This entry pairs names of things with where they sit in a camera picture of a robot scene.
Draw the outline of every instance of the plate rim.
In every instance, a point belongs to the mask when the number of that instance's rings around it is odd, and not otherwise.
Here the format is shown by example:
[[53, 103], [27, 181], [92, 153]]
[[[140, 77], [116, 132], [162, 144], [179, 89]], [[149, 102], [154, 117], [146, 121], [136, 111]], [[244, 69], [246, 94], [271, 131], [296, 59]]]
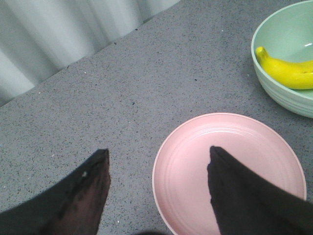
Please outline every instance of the plate rim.
[[159, 159], [159, 154], [161, 152], [161, 150], [163, 149], [164, 145], [167, 143], [167, 141], [171, 138], [171, 136], [176, 132], [178, 131], [181, 127], [187, 125], [188, 123], [196, 120], [196, 119], [200, 119], [200, 118], [203, 118], [203, 117], [207, 117], [207, 116], [216, 116], [216, 115], [223, 115], [223, 116], [237, 116], [237, 117], [240, 117], [240, 118], [244, 118], [244, 119], [248, 119], [250, 121], [253, 121], [261, 126], [263, 126], [264, 128], [270, 130], [274, 135], [276, 135], [285, 145], [286, 147], [289, 149], [289, 151], [291, 152], [291, 154], [294, 156], [294, 159], [295, 161], [297, 162], [297, 165], [298, 165], [298, 168], [299, 168], [299, 171], [300, 171], [300, 174], [302, 176], [302, 183], [303, 183], [303, 200], [306, 200], [307, 199], [307, 184], [306, 184], [306, 180], [305, 180], [305, 175], [304, 175], [304, 171], [303, 171], [303, 168], [301, 166], [301, 163], [297, 157], [297, 155], [295, 154], [295, 152], [293, 151], [293, 149], [290, 147], [290, 145], [285, 141], [284, 138], [282, 138], [275, 130], [273, 130], [272, 128], [270, 128], [269, 126], [267, 126], [266, 124], [254, 119], [254, 118], [251, 118], [251, 117], [248, 117], [248, 116], [245, 116], [245, 115], [241, 115], [241, 114], [236, 114], [236, 113], [225, 113], [225, 112], [217, 112], [217, 113], [208, 113], [208, 114], [203, 114], [203, 115], [199, 115], [199, 116], [196, 116], [196, 117], [193, 117], [185, 122], [183, 122], [182, 124], [180, 124], [178, 127], [176, 127], [168, 136], [167, 138], [163, 141], [162, 145], [160, 146], [160, 148], [158, 149], [158, 152], [157, 152], [157, 155], [156, 155], [156, 158], [155, 158], [155, 161], [154, 161], [154, 164], [153, 164], [153, 170], [152, 170], [152, 191], [153, 191], [153, 196], [154, 196], [154, 200], [155, 200], [155, 204], [156, 204], [156, 207], [157, 207], [157, 210], [159, 212], [159, 214], [161, 215], [164, 223], [166, 224], [166, 226], [171, 230], [171, 232], [174, 234], [174, 235], [179, 235], [175, 232], [175, 230], [172, 228], [172, 226], [168, 223], [168, 221], [166, 220], [164, 214], [162, 213], [161, 211], [161, 208], [160, 208], [160, 205], [158, 204], [158, 201], [157, 201], [157, 194], [156, 194], [156, 187], [155, 187], [155, 170], [156, 170], [156, 165], [157, 165], [157, 161]]

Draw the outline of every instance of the countertop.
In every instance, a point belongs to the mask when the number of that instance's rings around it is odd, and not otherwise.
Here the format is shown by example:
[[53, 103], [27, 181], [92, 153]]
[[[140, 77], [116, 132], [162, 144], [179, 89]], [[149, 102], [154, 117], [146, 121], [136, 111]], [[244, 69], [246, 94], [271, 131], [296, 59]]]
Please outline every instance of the countertop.
[[254, 118], [281, 135], [313, 202], [313, 120], [266, 94], [250, 54], [257, 26], [295, 2], [182, 0], [1, 107], [0, 211], [108, 148], [112, 184], [98, 234], [171, 234], [152, 192], [157, 151], [181, 123], [214, 112]]

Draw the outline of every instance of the bowl rim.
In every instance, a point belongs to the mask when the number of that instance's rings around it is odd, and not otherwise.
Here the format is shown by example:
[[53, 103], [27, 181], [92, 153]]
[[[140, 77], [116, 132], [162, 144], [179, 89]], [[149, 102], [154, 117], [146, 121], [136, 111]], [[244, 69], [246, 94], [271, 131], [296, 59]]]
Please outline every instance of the bowl rim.
[[254, 34], [253, 34], [253, 37], [252, 37], [252, 40], [251, 40], [251, 55], [252, 55], [252, 59], [253, 59], [253, 62], [254, 62], [254, 65], [258, 68], [258, 70], [269, 80], [271, 81], [272, 83], [274, 83], [277, 87], [279, 87], [280, 89], [282, 90], [285, 90], [286, 92], [289, 92], [295, 96], [298, 96], [302, 99], [305, 99], [305, 100], [309, 100], [309, 101], [313, 101], [313, 97], [307, 97], [305, 96], [304, 94], [301, 94], [301, 93], [298, 93], [290, 88], [287, 88], [285, 87], [284, 85], [280, 84], [279, 82], [277, 82], [276, 80], [274, 80], [271, 76], [269, 76], [264, 70], [263, 68], [260, 66], [259, 62], [257, 61], [256, 59], [256, 56], [255, 56], [255, 53], [254, 53], [254, 41], [255, 41], [255, 38], [256, 38], [256, 35], [258, 34], [260, 28], [270, 19], [272, 18], [273, 16], [279, 14], [280, 12], [288, 9], [288, 8], [291, 8], [291, 7], [294, 7], [296, 5], [300, 5], [300, 4], [306, 4], [306, 3], [309, 3], [309, 2], [313, 2], [313, 0], [307, 0], [307, 1], [301, 1], [301, 2], [297, 2], [297, 3], [294, 3], [294, 4], [291, 4], [291, 5], [288, 5], [288, 6], [285, 6], [277, 11], [275, 11], [274, 13], [272, 13], [271, 15], [269, 15], [267, 18], [265, 18], [265, 20], [262, 21], [262, 23], [257, 27], [257, 29], [255, 30]]

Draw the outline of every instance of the white curtain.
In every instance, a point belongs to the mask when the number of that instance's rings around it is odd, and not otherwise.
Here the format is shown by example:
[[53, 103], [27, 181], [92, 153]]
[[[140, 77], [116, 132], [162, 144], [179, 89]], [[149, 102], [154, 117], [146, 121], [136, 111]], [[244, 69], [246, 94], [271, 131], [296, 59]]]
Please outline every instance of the white curtain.
[[0, 0], [0, 106], [179, 0]]

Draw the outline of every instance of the plate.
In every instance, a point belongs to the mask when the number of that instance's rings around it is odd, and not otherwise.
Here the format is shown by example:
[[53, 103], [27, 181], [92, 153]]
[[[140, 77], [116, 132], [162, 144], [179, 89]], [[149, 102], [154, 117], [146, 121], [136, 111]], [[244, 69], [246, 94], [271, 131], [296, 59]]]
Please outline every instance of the plate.
[[306, 199], [300, 162], [275, 131], [239, 114], [202, 115], [176, 128], [163, 142], [154, 163], [155, 202], [173, 234], [220, 234], [207, 186], [212, 145], [223, 147], [268, 181]]

